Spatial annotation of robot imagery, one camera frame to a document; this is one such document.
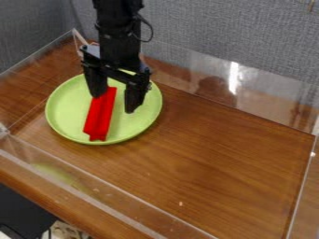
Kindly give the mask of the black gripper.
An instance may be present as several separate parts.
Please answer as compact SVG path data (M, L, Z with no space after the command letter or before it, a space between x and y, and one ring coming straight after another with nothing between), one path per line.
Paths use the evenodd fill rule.
M94 57L88 48L82 47L81 66L89 94L93 98L100 97L108 88L106 79L110 77L125 85L124 111L131 114L143 104L144 97L151 88L149 69L133 70L133 74L125 73L120 68L102 63L101 57Z

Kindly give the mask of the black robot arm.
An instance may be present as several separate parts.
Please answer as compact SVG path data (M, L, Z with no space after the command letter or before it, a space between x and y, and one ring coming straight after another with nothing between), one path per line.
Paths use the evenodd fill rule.
M89 94L100 97L110 77L125 85L124 111L133 113L151 87L151 70L140 60L140 24L151 24L140 15L143 0L92 0L98 45L82 45L81 65Z

